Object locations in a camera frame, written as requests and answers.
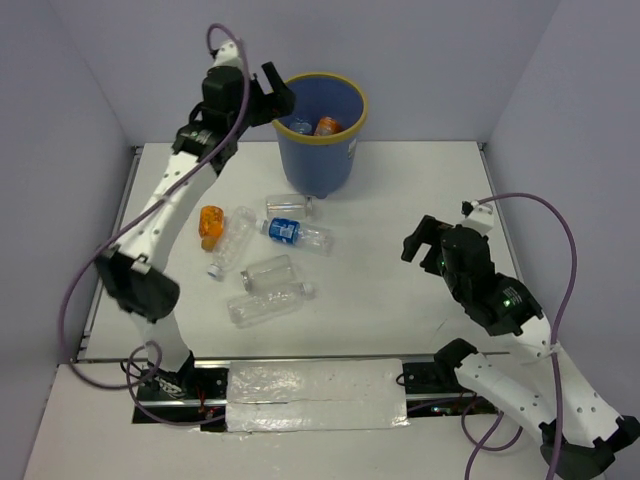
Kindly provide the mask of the colourful label bottle blue cap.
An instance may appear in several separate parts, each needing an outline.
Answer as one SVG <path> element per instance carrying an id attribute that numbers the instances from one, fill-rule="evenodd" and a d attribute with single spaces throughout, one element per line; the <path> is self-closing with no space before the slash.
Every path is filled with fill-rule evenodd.
<path id="1" fill-rule="evenodd" d="M 294 117 L 289 123 L 288 128 L 294 133 L 306 136 L 312 135 L 314 132 L 313 123 L 304 117 Z"/>

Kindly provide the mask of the orange label long bottle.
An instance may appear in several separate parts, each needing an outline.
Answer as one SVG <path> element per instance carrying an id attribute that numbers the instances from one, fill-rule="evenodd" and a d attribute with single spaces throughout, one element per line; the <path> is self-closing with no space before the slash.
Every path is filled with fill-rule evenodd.
<path id="1" fill-rule="evenodd" d="M 314 130 L 314 136 L 331 136 L 339 134 L 343 131 L 342 125 L 330 116 L 322 117 Z"/>

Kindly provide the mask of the small orange juice bottle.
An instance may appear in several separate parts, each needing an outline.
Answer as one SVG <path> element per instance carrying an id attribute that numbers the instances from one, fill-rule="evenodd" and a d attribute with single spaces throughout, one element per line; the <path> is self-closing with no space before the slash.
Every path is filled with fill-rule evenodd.
<path id="1" fill-rule="evenodd" d="M 224 211 L 213 205 L 204 206 L 200 210 L 198 232 L 201 248 L 210 252 L 224 233 Z"/>

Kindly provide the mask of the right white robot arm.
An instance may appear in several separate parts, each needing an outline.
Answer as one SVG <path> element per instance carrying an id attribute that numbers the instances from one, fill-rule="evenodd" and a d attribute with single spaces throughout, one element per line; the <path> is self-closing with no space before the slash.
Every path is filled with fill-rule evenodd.
<path id="1" fill-rule="evenodd" d="M 454 225 L 424 216 L 403 241 L 412 262 L 429 250 L 421 268 L 442 278 L 464 313 L 517 362 L 525 387 L 458 338 L 434 355 L 431 376 L 444 390 L 471 391 L 514 420 L 536 441 L 548 478 L 596 479 L 619 451 L 639 438 L 639 422 L 609 405 L 557 340 L 557 325 L 518 279 L 497 271 L 488 233 L 494 213 L 487 200 L 465 202 Z"/>

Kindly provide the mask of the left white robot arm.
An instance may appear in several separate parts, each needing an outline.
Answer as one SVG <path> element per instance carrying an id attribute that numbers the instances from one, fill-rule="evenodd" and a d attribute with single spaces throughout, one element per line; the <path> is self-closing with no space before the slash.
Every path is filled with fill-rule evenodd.
<path id="1" fill-rule="evenodd" d="M 178 130 L 164 175 L 143 213 L 94 262 L 108 295 L 139 331 L 148 364 L 156 371 L 153 383 L 177 399 L 195 393 L 197 375 L 174 315 L 180 287 L 165 273 L 169 254 L 246 130 L 292 113 L 295 104 L 272 63 L 262 66 L 270 92 L 247 73 L 241 42 L 224 42 L 212 57 L 203 98 Z"/>

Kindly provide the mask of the blue bin with yellow rim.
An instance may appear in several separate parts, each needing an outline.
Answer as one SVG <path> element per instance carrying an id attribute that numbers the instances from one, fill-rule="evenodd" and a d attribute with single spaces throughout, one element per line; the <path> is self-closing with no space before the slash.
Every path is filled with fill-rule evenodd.
<path id="1" fill-rule="evenodd" d="M 369 113 L 368 100 L 357 83 L 335 73 L 299 74 L 287 86 L 295 94 L 293 113 L 272 122 L 285 176 L 298 192 L 325 198 L 340 189 L 351 173 Z M 315 128 L 325 117 L 335 120 L 340 131 L 316 136 L 292 129 L 296 121 Z"/>

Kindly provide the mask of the clear bottle near bin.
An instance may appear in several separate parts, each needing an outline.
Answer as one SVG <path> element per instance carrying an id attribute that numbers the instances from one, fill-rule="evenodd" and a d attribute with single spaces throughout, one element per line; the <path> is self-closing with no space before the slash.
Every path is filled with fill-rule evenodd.
<path id="1" fill-rule="evenodd" d="M 270 195 L 265 199 L 268 219 L 304 220 L 313 215 L 313 201 L 304 194 Z"/>

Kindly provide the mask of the blue label clear bottle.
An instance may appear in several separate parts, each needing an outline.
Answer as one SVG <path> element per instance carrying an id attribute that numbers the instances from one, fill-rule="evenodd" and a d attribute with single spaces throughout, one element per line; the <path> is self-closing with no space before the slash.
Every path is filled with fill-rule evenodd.
<path id="1" fill-rule="evenodd" d="M 260 234 L 272 241 L 309 253 L 329 256 L 334 245 L 334 235 L 330 230 L 297 220 L 281 217 L 258 219 L 255 226 Z"/>

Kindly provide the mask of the clear ribbed bottle blue cap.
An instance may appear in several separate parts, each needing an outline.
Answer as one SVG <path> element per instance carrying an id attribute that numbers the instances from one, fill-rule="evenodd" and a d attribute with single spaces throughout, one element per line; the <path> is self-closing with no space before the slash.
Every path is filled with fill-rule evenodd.
<path id="1" fill-rule="evenodd" d="M 225 274 L 243 253 L 255 230 L 257 215 L 251 208 L 239 206 L 229 218 L 222 237 L 213 249 L 207 273 L 216 280 Z"/>

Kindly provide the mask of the short clear wide bottle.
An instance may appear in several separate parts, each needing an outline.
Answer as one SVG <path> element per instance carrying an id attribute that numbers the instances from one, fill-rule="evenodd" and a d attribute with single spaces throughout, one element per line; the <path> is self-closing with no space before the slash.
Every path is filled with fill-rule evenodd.
<path id="1" fill-rule="evenodd" d="M 288 255 L 280 255 L 255 262 L 240 272 L 243 286 L 248 293 L 263 291 L 281 284 L 293 282 L 296 273 Z"/>

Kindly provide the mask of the clear crushed bottle white cap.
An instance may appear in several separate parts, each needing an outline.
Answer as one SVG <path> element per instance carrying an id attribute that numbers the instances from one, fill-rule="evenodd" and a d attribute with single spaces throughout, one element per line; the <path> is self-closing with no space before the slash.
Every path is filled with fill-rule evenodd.
<path id="1" fill-rule="evenodd" d="M 287 283 L 232 298 L 227 302 L 227 310 L 231 322 L 244 329 L 293 313 L 315 294 L 316 287 L 312 283 Z"/>

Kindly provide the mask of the silver foil sheet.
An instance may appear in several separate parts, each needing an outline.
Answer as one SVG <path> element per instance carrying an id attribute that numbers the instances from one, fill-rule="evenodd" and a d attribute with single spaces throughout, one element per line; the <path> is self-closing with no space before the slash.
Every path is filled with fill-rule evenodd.
<path id="1" fill-rule="evenodd" d="M 230 432 L 381 430 L 409 424 L 398 359 L 236 362 L 229 368 Z"/>

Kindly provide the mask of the black metal base rail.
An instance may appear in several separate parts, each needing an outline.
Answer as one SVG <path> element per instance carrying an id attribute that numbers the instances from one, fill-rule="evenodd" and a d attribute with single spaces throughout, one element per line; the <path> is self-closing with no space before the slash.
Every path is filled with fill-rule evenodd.
<path id="1" fill-rule="evenodd" d="M 459 416 L 465 408 L 469 408 L 472 415 L 497 412 L 488 400 L 442 379 L 432 355 L 404 355 L 398 360 L 401 370 L 394 374 L 392 382 L 404 394 L 409 418 Z M 140 404 L 133 408 L 131 423 L 154 424 L 156 421 L 141 411 L 146 408 L 164 420 L 177 423 L 215 418 L 202 428 L 223 432 L 231 366 L 236 362 L 235 359 L 198 361 L 195 387 L 182 396 L 165 392 L 157 382 L 138 387 L 136 399 Z"/>

